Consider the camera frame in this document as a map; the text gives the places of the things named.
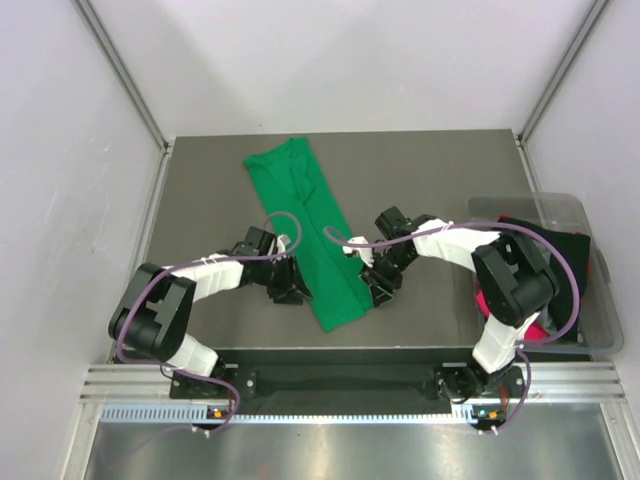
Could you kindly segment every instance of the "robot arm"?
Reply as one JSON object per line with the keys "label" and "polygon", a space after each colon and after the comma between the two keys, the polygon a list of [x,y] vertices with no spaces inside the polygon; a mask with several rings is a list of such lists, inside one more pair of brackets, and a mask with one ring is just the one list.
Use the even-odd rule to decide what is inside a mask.
{"label": "robot arm", "polygon": [[[383,212],[376,226],[387,240],[441,229],[393,245],[383,253],[344,247],[347,255],[357,254],[365,261],[361,276],[369,284],[376,306],[394,297],[402,286],[402,271],[418,256],[440,258],[476,273],[491,312],[473,349],[475,374],[484,390],[510,367],[517,344],[559,291],[558,280],[542,254],[520,233],[449,229],[446,222],[426,215],[410,220],[396,207]],[[362,237],[352,241],[367,243]]]}
{"label": "robot arm", "polygon": [[[224,261],[223,257],[247,258],[285,250],[283,237],[250,227],[244,241],[233,249],[214,253],[201,263],[167,275],[153,288],[133,318],[124,342],[148,358],[168,363],[191,373],[220,375],[224,363],[217,353],[186,333],[191,305],[223,290],[253,283],[263,285],[274,303],[302,304],[311,293],[304,284],[295,257],[285,256],[264,261]],[[125,318],[142,291],[162,271],[151,263],[141,265],[134,273],[111,321],[109,335],[120,335]]]}

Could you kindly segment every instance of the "transparent plastic bin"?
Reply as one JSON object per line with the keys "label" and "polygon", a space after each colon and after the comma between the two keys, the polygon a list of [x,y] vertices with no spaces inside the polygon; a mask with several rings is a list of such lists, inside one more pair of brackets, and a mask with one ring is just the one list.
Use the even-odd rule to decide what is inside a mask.
{"label": "transparent plastic bin", "polygon": [[[609,290],[609,271],[589,228],[582,203],[563,193],[529,193],[514,196],[476,196],[467,202],[471,221],[496,221],[508,215],[560,232],[584,233],[591,237],[587,290],[581,302],[578,320],[578,342],[562,339],[548,345],[527,348],[531,351],[587,355],[608,355],[620,351],[623,345],[620,322]],[[484,316],[478,309],[484,326]]]}

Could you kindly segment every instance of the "white wall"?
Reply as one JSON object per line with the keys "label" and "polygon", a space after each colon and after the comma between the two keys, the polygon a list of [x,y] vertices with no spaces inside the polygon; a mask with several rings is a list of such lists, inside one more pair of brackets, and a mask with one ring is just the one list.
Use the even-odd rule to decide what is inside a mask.
{"label": "white wall", "polygon": [[69,0],[3,2],[0,478],[54,478],[159,150]]}
{"label": "white wall", "polygon": [[164,134],[519,130],[591,0],[93,0]]}
{"label": "white wall", "polygon": [[615,361],[640,422],[640,3],[616,0],[534,133],[545,190],[584,203],[625,334]]}

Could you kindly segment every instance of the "gray tabletop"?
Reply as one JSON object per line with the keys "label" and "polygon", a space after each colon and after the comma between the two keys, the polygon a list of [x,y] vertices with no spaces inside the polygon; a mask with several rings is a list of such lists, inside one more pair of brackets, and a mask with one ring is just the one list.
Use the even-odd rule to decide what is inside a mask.
{"label": "gray tabletop", "polygon": [[[466,219],[476,194],[528,192],[508,130],[308,135],[354,235],[380,237],[374,220],[396,205]],[[287,135],[178,138],[148,259],[168,265],[230,248],[265,213],[242,161]],[[406,272],[396,300],[324,333],[309,305],[274,305],[264,288],[194,304],[189,332],[211,347],[463,346],[479,338],[471,275],[436,259]]]}

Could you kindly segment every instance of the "purple cable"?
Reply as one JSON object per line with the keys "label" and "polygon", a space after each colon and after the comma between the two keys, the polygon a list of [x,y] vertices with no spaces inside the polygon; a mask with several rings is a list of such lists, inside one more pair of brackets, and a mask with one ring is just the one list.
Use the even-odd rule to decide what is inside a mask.
{"label": "purple cable", "polygon": [[[296,226],[296,230],[297,230],[297,238],[296,241],[289,247],[287,248],[285,251],[280,252],[280,253],[274,253],[272,255],[259,255],[259,256],[237,256],[237,257],[221,257],[221,258],[216,258],[215,260],[213,260],[214,263],[222,263],[222,262],[256,262],[256,261],[262,261],[262,260],[276,260],[278,258],[284,257],[286,255],[289,255],[291,252],[293,252],[296,248],[298,248],[298,246],[300,245],[300,242],[302,241],[302,226],[300,225],[300,222],[298,221],[298,219],[292,215],[289,212],[274,212],[271,215],[269,215],[267,217],[267,220],[265,221],[265,225],[267,223],[269,223],[271,221],[271,219],[273,219],[274,217],[287,217],[290,218],[293,223]],[[202,265],[203,263],[206,262],[211,262],[212,260],[194,260],[192,262],[188,262],[188,263],[183,263],[181,265],[175,265],[173,267],[167,268],[165,270],[163,270],[159,275],[157,275],[156,277],[153,278],[153,280],[151,280],[149,282],[149,284],[142,290],[142,292],[140,293],[140,296],[136,299],[136,301],[133,303],[133,306],[131,307],[131,310],[129,310],[129,313],[127,314],[124,323],[122,324],[122,329],[120,330],[120,334],[118,335],[118,339],[116,340],[116,355],[117,357],[120,359],[120,361],[122,361],[123,363],[138,363],[138,364],[145,364],[145,365],[160,365],[161,367],[169,367],[172,370],[179,372],[180,375],[185,376],[185,377],[189,377],[189,378],[193,378],[195,380],[200,380],[203,382],[208,382],[208,383],[213,383],[215,385],[221,385],[224,388],[228,389],[229,391],[231,391],[231,393],[233,393],[233,397],[235,399],[233,408],[231,409],[231,412],[229,412],[229,414],[225,417],[224,421],[215,429],[215,430],[211,430],[211,434],[217,434],[219,432],[221,432],[222,430],[224,430],[225,428],[227,428],[229,426],[229,422],[231,421],[231,419],[235,416],[236,412],[238,411],[238,409],[240,408],[240,392],[238,392],[238,390],[236,389],[236,387],[234,387],[233,385],[231,385],[228,382],[225,382],[224,380],[219,380],[217,378],[212,378],[212,377],[205,377],[202,375],[196,375],[194,373],[191,372],[187,372],[184,370],[180,370],[180,369],[176,369],[175,367],[173,367],[172,365],[166,364],[166,363],[162,363],[162,362],[156,362],[156,361],[152,361],[152,360],[136,360],[133,358],[129,358],[124,354],[124,338],[127,335],[127,330],[129,329],[129,326],[131,325],[131,322],[133,321],[133,318],[136,316],[136,313],[138,313],[138,310],[140,310],[140,307],[142,307],[142,304],[146,301],[147,297],[149,296],[149,294],[151,293],[151,291],[153,290],[153,288],[160,283],[160,281],[165,278],[166,276],[168,276],[169,274],[176,272],[178,270],[182,270],[184,268],[189,268],[189,267],[193,267],[193,266],[197,266],[197,265]],[[102,460],[102,462],[104,463],[104,465],[110,469],[117,469],[118,467],[120,467],[121,465],[123,465],[126,461],[128,461],[133,455],[135,455],[140,449],[142,449],[143,447],[145,447],[146,445],[148,445],[151,442],[154,442],[155,440],[157,440],[158,438],[160,438],[161,436],[163,436],[165,433],[169,433],[175,430],[182,430],[182,429],[191,429],[190,426],[186,426],[186,425],[178,425],[178,426],[172,426],[169,428],[166,428],[164,430],[161,430],[160,432],[156,433],[155,435],[151,436],[150,438],[148,438],[147,440],[145,440],[144,442],[142,442],[140,445],[136,446],[130,453],[128,453],[124,459],[121,459],[120,461],[114,463],[114,464],[108,464],[107,462],[104,461],[104,452],[103,452],[103,448],[104,445],[102,445],[103,448],[101,448],[99,450],[99,454],[100,454],[100,458]]]}
{"label": "purple cable", "polygon": [[500,230],[513,230],[515,232],[524,233],[525,235],[530,236],[538,243],[542,244],[551,255],[553,255],[558,263],[567,274],[567,278],[569,279],[569,284],[571,285],[571,293],[573,296],[573,306],[571,308],[571,315],[569,316],[569,320],[567,323],[558,330],[553,335],[546,337],[544,339],[536,340],[536,341],[524,341],[522,344],[527,347],[540,347],[546,343],[555,342],[562,336],[564,336],[571,328],[575,325],[578,320],[578,313],[580,312],[580,290],[578,290],[578,282],[576,281],[576,277],[571,270],[571,267],[564,259],[562,254],[549,243],[548,240],[544,239],[542,236],[538,235],[536,232],[529,230],[528,228],[521,227],[520,225],[512,225],[510,223],[499,223],[499,222],[468,222],[468,223],[454,223],[452,225],[447,225],[446,227],[438,227],[432,228],[430,230],[423,230],[421,232],[412,233],[411,235],[406,235],[400,238],[394,238],[393,240],[385,240],[377,243],[349,243],[344,240],[344,235],[338,229],[334,227],[325,227],[324,234],[327,238],[333,243],[337,243],[338,245],[342,245],[343,247],[352,247],[352,248],[381,248],[381,247],[389,247],[391,245],[396,245],[398,243],[407,242],[409,240],[413,240],[414,238],[423,237],[425,235],[432,235],[434,233],[438,233],[447,230],[457,230],[459,228],[470,228],[470,229],[500,229]]}

